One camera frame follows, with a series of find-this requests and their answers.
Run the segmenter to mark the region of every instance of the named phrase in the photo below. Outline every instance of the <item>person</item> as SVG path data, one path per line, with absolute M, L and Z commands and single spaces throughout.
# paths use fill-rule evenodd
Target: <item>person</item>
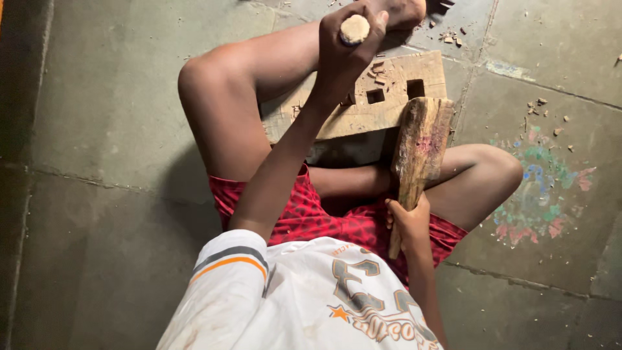
M 338 33 L 353 14 L 371 28 L 348 47 Z M 520 163 L 487 145 L 449 148 L 440 178 L 410 212 L 385 195 L 392 181 L 380 165 L 304 164 L 385 32 L 412 29 L 424 15 L 424 0 L 359 0 L 185 64 L 179 95 L 226 232 L 200 252 L 158 349 L 447 348 L 434 267 L 515 191 Z M 271 149 L 258 102 L 314 70 L 309 99 Z M 340 197 L 377 201 L 328 215 L 320 201 Z M 394 225 L 402 252 L 391 260 Z

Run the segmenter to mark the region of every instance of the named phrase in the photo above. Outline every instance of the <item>wooden handle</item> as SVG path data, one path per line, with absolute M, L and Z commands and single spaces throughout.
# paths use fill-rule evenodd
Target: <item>wooden handle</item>
M 417 97 L 404 108 L 391 171 L 399 179 L 397 201 L 407 211 L 415 209 L 427 182 L 440 175 L 453 105 L 444 98 Z M 391 259 L 399 255 L 402 242 L 393 227 Z

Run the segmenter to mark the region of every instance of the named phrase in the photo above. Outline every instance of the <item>orange star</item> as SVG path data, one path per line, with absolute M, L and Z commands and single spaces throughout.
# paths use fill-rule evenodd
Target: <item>orange star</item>
M 341 317 L 344 321 L 348 321 L 349 314 L 343 309 L 343 307 L 341 307 L 341 305 L 339 305 L 339 307 L 337 308 L 333 308 L 332 306 L 329 306 L 328 308 L 333 311 L 333 318 Z

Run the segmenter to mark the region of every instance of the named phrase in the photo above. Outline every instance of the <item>red shorts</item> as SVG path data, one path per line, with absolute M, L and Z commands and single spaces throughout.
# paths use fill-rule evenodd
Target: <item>red shorts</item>
M 210 188 L 216 202 L 223 228 L 226 229 L 242 190 L 246 183 L 219 179 L 210 176 Z M 318 237 L 332 237 L 354 243 L 380 256 L 405 285 L 408 285 L 408 270 L 404 253 L 395 260 L 389 259 L 389 238 L 391 231 L 385 226 L 386 206 L 380 198 L 374 204 L 356 207 L 343 217 L 328 215 L 320 205 L 320 196 L 315 192 L 306 165 L 296 178 L 289 202 L 279 217 L 268 245 L 277 245 L 294 240 L 312 240 Z M 467 235 L 467 231 L 451 222 L 430 214 L 430 245 L 434 267 L 447 258 L 456 244 Z

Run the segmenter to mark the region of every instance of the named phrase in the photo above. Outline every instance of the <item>foot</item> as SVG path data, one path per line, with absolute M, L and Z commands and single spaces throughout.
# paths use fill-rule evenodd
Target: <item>foot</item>
M 387 31 L 409 31 L 425 17 L 425 0 L 370 0 L 375 13 L 387 11 Z

